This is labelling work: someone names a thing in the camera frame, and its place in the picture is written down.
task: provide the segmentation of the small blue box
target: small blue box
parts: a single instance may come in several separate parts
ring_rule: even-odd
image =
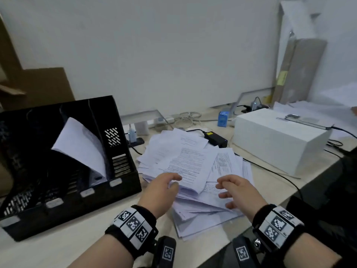
[[[218,115],[218,123],[217,126],[219,127],[226,127],[228,121],[229,112],[228,111],[221,111]]]

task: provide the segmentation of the black power adapter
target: black power adapter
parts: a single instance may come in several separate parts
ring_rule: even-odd
[[[205,133],[205,138],[208,140],[208,143],[210,143],[213,146],[218,146],[219,148],[226,148],[228,145],[227,139],[221,137],[220,135],[212,131]]]

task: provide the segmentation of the yellow sticky note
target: yellow sticky note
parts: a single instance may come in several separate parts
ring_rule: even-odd
[[[285,85],[285,80],[286,80],[286,76],[288,75],[288,71],[287,70],[282,70],[279,73],[278,79],[276,81],[276,85]]]

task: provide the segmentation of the black file organizer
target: black file organizer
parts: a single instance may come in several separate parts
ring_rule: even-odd
[[[69,117],[101,141],[107,182],[89,186],[89,168],[51,150]],[[0,225],[21,241],[141,191],[112,96],[0,113],[0,148],[14,179]]]

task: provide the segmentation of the desk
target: desk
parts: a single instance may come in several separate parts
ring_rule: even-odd
[[[219,111],[220,109],[218,108],[211,108],[203,114],[201,119],[217,118]],[[214,121],[202,122],[196,127],[209,128],[226,139],[232,139],[234,132],[234,128],[231,127],[217,127],[217,122]],[[148,142],[151,135],[155,133],[158,132],[150,130],[150,135],[143,137],[144,140]],[[348,150],[351,150],[357,144],[357,141],[350,138],[343,139],[342,142],[345,144],[344,148]],[[231,144],[231,141],[230,147],[234,149],[235,153],[247,160],[275,172],[282,172]],[[139,152],[145,151],[145,145],[136,148]],[[131,154],[134,160],[138,156],[134,151]],[[337,160],[338,158],[333,154],[323,151],[316,162],[298,176],[300,179],[286,177],[292,180],[299,188],[302,188]],[[296,192],[296,188],[286,180],[259,167],[252,165],[252,173],[256,188],[269,203],[280,204]],[[143,180],[141,181],[142,187],[145,188],[146,183]],[[67,267],[103,235],[105,229],[120,211],[136,204],[140,195],[137,194],[123,199],[19,243],[13,241],[11,237],[0,229],[0,267]],[[167,235],[177,241],[174,267],[196,268],[233,238],[244,232],[251,224],[246,217],[236,218],[224,223],[221,227],[214,228],[186,242],[177,238],[170,212],[159,218],[156,226],[159,230],[158,237]],[[148,266],[151,264],[151,260],[152,255],[146,253],[136,260],[134,267]]]

